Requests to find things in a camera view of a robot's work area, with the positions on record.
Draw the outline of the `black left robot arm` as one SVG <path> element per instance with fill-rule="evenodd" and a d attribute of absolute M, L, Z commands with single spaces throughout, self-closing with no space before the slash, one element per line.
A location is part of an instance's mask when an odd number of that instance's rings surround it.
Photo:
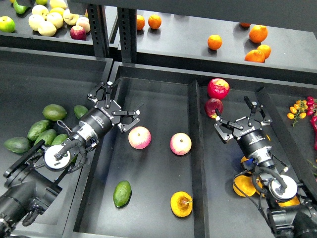
<path fill-rule="evenodd" d="M 87 153 L 115 126 L 127 132 L 139 119 L 139 107 L 125 111 L 111 98 L 115 82 L 100 82 L 88 95 L 94 106 L 77 126 L 67 127 L 68 137 L 60 145 L 47 145 L 42 139 L 3 174 L 7 191 L 0 197 L 0 236 L 7 238 L 18 223 L 31 225 L 61 192 L 59 182 L 84 166 Z"/>

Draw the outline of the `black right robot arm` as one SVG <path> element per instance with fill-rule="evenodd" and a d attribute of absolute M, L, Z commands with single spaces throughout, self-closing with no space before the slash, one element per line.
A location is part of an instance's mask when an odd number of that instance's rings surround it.
<path fill-rule="evenodd" d="M 315 238 L 317 236 L 317 207 L 305 192 L 303 183 L 286 175 L 288 166 L 278 171 L 271 153 L 270 138 L 263 127 L 272 120 L 264 106 L 252 102 L 245 103 L 250 115 L 228 121 L 223 119 L 219 109 L 214 112 L 214 127 L 226 143 L 235 139 L 245 159 L 241 161 L 242 172 L 233 179 L 233 188 L 238 195 L 250 199 L 255 193 L 259 200 L 255 203 L 276 238 Z"/>

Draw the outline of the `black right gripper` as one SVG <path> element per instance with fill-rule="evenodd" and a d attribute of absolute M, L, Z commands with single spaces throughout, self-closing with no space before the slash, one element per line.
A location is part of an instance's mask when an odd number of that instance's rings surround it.
<path fill-rule="evenodd" d="M 244 101 L 251 110 L 248 119 L 228 121 L 216 109 L 214 128 L 223 143 L 236 139 L 246 158 L 270 159 L 271 144 L 262 127 L 270 125 L 272 119 L 263 104 L 251 101 L 248 96 Z M 256 113 L 261 114 L 262 120 L 256 119 Z"/>

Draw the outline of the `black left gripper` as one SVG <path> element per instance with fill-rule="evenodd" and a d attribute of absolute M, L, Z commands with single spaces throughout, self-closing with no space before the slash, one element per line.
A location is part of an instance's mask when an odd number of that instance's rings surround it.
<path fill-rule="evenodd" d="M 124 133 L 140 121 L 140 108 L 143 104 L 139 104 L 132 111 L 123 111 L 116 101 L 111 100 L 112 90 L 118 84 L 119 81 L 100 81 L 88 93 L 87 99 L 94 102 L 95 106 L 81 117 L 79 125 L 92 136 L 103 137 L 115 125 Z"/>

